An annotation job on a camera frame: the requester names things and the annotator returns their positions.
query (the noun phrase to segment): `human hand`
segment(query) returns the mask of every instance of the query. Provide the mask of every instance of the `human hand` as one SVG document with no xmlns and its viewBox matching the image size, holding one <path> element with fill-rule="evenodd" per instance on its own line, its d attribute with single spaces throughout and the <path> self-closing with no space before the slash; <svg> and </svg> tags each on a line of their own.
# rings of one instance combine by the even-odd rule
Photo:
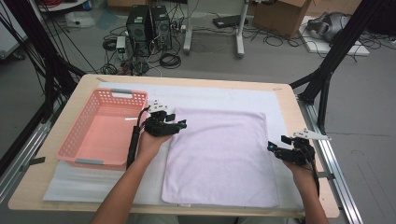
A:
<svg viewBox="0 0 396 224">
<path fill-rule="evenodd" d="M 135 161 L 143 162 L 143 164 L 148 166 L 160 151 L 161 145 L 171 137 L 172 135 L 154 137 L 149 133 L 142 132 Z"/>
<path fill-rule="evenodd" d="M 283 163 L 293 173 L 293 180 L 300 194 L 312 194 L 315 197 L 318 195 L 317 186 L 308 165 L 298 166 L 288 161 L 283 161 Z"/>
</svg>

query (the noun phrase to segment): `white sheet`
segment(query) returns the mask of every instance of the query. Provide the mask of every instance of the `white sheet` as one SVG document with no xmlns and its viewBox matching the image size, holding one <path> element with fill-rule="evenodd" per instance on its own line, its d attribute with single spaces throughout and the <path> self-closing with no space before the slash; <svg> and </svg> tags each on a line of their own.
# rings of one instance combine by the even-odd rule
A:
<svg viewBox="0 0 396 224">
<path fill-rule="evenodd" d="M 165 202 L 278 205 L 264 113 L 177 108 L 176 114 L 188 128 L 169 147 Z"/>
</svg>

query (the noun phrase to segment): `forearm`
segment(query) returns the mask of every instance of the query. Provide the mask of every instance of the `forearm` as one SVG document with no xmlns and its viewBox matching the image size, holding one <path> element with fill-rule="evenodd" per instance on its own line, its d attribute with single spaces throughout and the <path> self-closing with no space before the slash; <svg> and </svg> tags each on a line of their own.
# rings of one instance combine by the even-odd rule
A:
<svg viewBox="0 0 396 224">
<path fill-rule="evenodd" d="M 91 223 L 125 223 L 148 165 L 135 161 L 108 193 Z"/>
<path fill-rule="evenodd" d="M 326 214 L 320 203 L 318 195 L 315 191 L 300 191 L 301 198 L 304 204 L 305 210 L 305 223 L 306 224 L 328 224 L 329 219 L 326 218 Z"/>
</svg>

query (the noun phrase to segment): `plastic bag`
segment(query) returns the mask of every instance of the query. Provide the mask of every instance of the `plastic bag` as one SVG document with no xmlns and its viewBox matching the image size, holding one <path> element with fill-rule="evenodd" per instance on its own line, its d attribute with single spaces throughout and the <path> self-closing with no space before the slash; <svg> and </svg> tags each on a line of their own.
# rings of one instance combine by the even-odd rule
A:
<svg viewBox="0 0 396 224">
<path fill-rule="evenodd" d="M 87 28 L 95 25 L 95 21 L 90 12 L 77 11 L 70 12 L 64 15 L 66 18 L 67 26 Z"/>
</svg>

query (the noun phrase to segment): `wooden table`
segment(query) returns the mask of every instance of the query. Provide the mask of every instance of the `wooden table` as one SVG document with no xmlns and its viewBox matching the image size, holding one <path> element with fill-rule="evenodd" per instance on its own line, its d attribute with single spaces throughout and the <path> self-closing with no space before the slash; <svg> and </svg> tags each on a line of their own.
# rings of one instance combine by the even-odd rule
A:
<svg viewBox="0 0 396 224">
<path fill-rule="evenodd" d="M 165 77 L 119 77 L 104 75 L 86 75 L 78 83 L 76 90 L 65 106 L 61 116 L 54 124 L 43 146 L 36 157 L 46 157 L 44 163 L 32 165 L 26 172 L 21 183 L 12 195 L 8 206 L 16 210 L 40 211 L 96 211 L 99 203 L 55 203 L 42 200 L 53 177 L 58 160 L 55 152 L 73 125 L 79 111 L 84 106 L 91 91 L 101 82 L 119 82 L 135 84 L 152 84 L 183 87 L 207 87 L 240 89 L 254 91 L 273 91 L 278 99 L 288 134 L 306 127 L 303 115 L 298 106 L 291 87 L 287 84 L 254 83 L 220 80 L 183 79 Z M 322 165 L 318 160 L 318 170 Z M 339 210 L 335 202 L 330 185 L 325 178 L 320 179 L 320 201 L 327 217 L 338 217 Z M 134 205 L 134 213 L 178 214 L 178 215 L 207 215 L 207 216 L 270 216 L 270 217 L 301 217 L 303 209 L 279 210 L 276 208 L 237 208 L 237 207 L 180 207 L 175 205 Z"/>
</svg>

